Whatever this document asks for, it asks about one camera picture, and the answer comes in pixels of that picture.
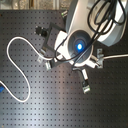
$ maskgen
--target white cable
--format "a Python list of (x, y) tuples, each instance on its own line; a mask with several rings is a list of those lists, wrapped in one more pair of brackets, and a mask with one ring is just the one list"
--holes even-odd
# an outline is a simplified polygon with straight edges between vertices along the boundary
[(29, 84), (29, 81), (28, 81), (27, 77), (26, 77), (25, 74), (23, 73), (23, 71), (15, 64), (15, 62), (12, 60), (12, 58), (11, 58), (10, 55), (9, 55), (9, 48), (10, 48), (10, 45), (11, 45), (11, 43), (12, 43), (14, 40), (17, 40), (17, 39), (21, 39), (21, 40), (24, 40), (25, 42), (27, 42), (27, 43), (30, 45), (30, 47), (36, 52), (36, 54), (39, 55), (42, 59), (51, 60), (52, 58), (46, 58), (46, 57), (42, 56), (42, 55), (35, 49), (35, 47), (34, 47), (28, 40), (26, 40), (26, 39), (23, 38), (23, 37), (14, 37), (14, 38), (11, 39), (10, 42), (8, 43), (7, 51), (6, 51), (6, 52), (7, 52), (8, 59), (11, 61), (11, 63), (19, 70), (19, 72), (20, 72), (20, 73), (23, 75), (23, 77), (25, 78), (25, 80), (26, 80), (26, 82), (27, 82), (27, 85), (28, 85), (28, 96), (27, 96), (27, 98), (26, 98), (25, 100), (20, 100), (20, 99), (18, 99), (16, 96), (14, 96), (14, 94), (12, 94), (12, 92), (8, 89), (8, 87), (7, 87), (2, 81), (0, 81), (0, 84), (2, 84), (2, 85), (6, 88), (6, 90), (10, 93), (10, 95), (11, 95), (14, 99), (16, 99), (17, 101), (19, 101), (19, 102), (21, 102), (21, 103), (24, 103), (24, 102), (26, 102), (26, 101), (29, 99), (29, 97), (30, 97), (30, 84)]
[(119, 58), (119, 57), (128, 57), (128, 54), (107, 56), (107, 57), (103, 57), (103, 59), (111, 59), (111, 58)]

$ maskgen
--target black perforated table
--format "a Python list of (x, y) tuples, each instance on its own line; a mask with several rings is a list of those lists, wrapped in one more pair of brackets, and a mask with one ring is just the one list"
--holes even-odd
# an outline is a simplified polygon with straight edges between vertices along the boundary
[[(64, 27), (59, 11), (0, 11), (0, 80), (19, 98), (27, 96), (22, 75), (9, 62), (6, 47), (11, 38), (27, 38), (37, 49), (44, 39), (34, 35), (35, 26), (48, 28), (50, 22)], [(128, 53), (128, 30), (123, 39), (108, 48), (105, 56)], [(49, 44), (54, 45), (52, 31)], [(104, 61), (103, 69), (86, 67), (91, 91), (83, 94), (77, 72), (69, 64), (46, 71), (35, 52), (21, 40), (10, 48), (13, 60), (31, 84), (28, 102), (19, 103), (6, 90), (0, 93), (0, 128), (128, 128), (128, 57)]]

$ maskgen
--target metal bracket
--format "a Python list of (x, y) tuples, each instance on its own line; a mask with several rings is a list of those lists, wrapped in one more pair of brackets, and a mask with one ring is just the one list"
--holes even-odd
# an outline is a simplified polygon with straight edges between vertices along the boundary
[(103, 49), (97, 49), (97, 58), (98, 58), (98, 68), (103, 68), (103, 57), (104, 57), (104, 54), (103, 54)]

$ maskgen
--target glowing blue light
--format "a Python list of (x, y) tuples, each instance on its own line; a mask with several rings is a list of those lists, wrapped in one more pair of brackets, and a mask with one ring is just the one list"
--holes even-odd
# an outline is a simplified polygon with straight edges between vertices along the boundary
[(78, 49), (78, 50), (81, 50), (82, 48), (83, 48), (82, 44), (78, 44), (78, 45), (77, 45), (77, 49)]

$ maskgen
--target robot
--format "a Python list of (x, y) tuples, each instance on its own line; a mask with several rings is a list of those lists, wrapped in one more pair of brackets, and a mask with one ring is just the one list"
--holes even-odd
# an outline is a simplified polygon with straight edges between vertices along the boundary
[[(90, 91), (85, 65), (91, 68), (103, 68), (102, 49), (97, 57), (92, 55), (96, 41), (110, 47), (122, 38), (127, 23), (127, 0), (73, 0), (69, 11), (62, 13), (66, 17), (65, 30), (50, 24), (49, 29), (36, 27), (35, 33), (45, 37), (41, 54), (49, 49), (55, 53), (52, 60), (46, 62), (47, 70), (61, 63), (69, 62), (72, 70), (78, 70), (82, 79), (84, 94)], [(47, 45), (52, 28), (60, 32), (54, 49)]]

